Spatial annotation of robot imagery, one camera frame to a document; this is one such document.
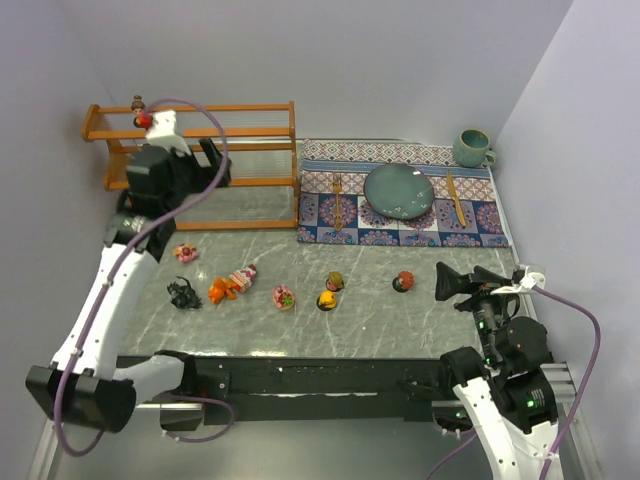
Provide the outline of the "blonde hair pink doll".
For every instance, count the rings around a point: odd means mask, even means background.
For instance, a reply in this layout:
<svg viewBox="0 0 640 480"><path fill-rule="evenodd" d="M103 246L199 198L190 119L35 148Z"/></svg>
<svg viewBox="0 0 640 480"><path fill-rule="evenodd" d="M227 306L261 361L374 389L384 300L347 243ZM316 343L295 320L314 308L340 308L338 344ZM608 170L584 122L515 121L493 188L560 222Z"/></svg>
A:
<svg viewBox="0 0 640 480"><path fill-rule="evenodd" d="M327 276L325 286L327 290L333 292L341 291L344 288L344 280L341 273L338 271L331 271Z"/></svg>

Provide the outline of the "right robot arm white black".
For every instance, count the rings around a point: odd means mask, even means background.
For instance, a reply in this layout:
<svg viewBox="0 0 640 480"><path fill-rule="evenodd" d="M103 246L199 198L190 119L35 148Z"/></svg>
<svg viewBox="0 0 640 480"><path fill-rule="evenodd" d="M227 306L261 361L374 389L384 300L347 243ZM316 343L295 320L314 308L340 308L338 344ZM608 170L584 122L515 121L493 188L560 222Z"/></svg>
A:
<svg viewBox="0 0 640 480"><path fill-rule="evenodd" d="M442 355L439 388L462 403L496 479L537 479L554 457L558 409L542 369L552 360L548 332L519 312L522 295L545 283L534 266L503 277L480 266L462 274L436 265L436 300L464 296L454 307L472 315L482 347Z"/></svg>

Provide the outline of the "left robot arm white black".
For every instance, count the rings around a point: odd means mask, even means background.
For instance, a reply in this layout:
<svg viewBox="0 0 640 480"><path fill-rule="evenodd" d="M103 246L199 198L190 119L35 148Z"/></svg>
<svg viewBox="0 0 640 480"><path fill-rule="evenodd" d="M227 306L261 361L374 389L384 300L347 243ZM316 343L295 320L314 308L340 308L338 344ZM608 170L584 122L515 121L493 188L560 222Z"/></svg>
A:
<svg viewBox="0 0 640 480"><path fill-rule="evenodd" d="M47 366L32 366L26 388L56 428L76 425L117 433L135 407L163 394L196 391L193 356L158 351L117 367L119 348L149 275L176 230L175 215L231 180L231 162L209 138L190 148L147 144L126 167L128 186L108 222L94 283L63 345Z"/></svg>

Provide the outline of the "brown bun hair doll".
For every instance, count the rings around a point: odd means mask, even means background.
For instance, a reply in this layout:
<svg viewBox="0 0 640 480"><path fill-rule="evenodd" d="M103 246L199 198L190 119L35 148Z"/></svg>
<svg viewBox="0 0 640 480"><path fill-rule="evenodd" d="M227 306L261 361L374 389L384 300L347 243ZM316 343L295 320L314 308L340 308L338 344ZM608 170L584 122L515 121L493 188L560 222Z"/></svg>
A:
<svg viewBox="0 0 640 480"><path fill-rule="evenodd" d="M140 95L135 95L130 106L134 114L133 125L136 128L148 130L153 123L152 115L146 110L146 106Z"/></svg>

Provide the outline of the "yellow hair doll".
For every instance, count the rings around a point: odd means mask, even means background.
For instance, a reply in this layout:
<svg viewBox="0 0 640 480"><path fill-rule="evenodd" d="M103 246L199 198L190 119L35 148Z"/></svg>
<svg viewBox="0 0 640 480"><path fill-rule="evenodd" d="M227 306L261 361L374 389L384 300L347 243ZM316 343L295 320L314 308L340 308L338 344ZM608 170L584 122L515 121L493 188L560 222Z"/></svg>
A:
<svg viewBox="0 0 640 480"><path fill-rule="evenodd" d="M323 291L317 298L316 306L322 311L333 310L337 306L336 294L331 290Z"/></svg>

